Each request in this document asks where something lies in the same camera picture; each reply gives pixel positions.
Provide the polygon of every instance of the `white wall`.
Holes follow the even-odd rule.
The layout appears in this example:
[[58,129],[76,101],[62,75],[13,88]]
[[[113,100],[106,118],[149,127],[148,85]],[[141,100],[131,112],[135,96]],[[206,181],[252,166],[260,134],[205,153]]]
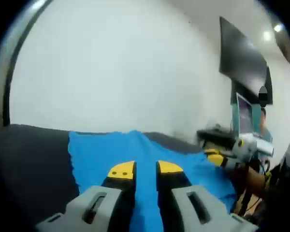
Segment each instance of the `white wall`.
[[266,106],[266,124],[273,136],[271,167],[279,164],[290,143],[290,64],[281,57],[267,57],[270,68],[273,105]]
[[230,125],[231,81],[218,66],[219,51],[166,3],[56,0],[17,59],[11,123],[192,142],[209,120]]

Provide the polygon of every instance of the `ceiling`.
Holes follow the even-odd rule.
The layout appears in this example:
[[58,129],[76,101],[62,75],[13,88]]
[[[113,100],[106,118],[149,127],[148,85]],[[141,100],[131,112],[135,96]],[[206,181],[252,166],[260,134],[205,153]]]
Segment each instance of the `ceiling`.
[[270,18],[253,0],[166,0],[181,10],[220,53],[219,16],[236,26],[263,55],[281,56]]

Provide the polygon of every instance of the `laptop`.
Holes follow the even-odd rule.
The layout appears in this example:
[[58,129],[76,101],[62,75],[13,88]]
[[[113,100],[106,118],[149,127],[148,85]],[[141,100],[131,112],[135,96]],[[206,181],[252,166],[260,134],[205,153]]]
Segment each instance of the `laptop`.
[[267,156],[272,157],[274,146],[272,143],[257,137],[253,133],[253,115],[251,104],[239,93],[236,93],[238,108],[238,137],[248,141],[257,141],[257,149]]

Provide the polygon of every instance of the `black screen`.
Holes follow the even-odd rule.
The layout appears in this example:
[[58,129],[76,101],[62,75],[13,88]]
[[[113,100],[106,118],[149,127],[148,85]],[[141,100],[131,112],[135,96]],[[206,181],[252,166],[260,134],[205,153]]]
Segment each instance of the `black screen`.
[[252,122],[252,108],[251,105],[246,102],[243,98],[238,96],[238,109],[239,109],[239,132],[252,133],[253,122]]
[[220,17],[220,32],[220,72],[242,85],[244,91],[257,100],[267,76],[265,59],[248,38],[223,17]]

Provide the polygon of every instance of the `person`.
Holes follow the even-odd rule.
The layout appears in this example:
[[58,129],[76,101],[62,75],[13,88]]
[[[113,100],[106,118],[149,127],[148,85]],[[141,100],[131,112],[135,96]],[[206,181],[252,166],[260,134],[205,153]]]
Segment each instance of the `person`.
[[260,116],[260,135],[262,139],[271,143],[273,141],[273,138],[265,125],[265,121],[266,121],[266,110],[265,108],[262,107]]
[[227,173],[232,182],[263,199],[264,207],[253,222],[259,231],[280,231],[290,226],[290,144],[277,165],[262,175],[246,164]]

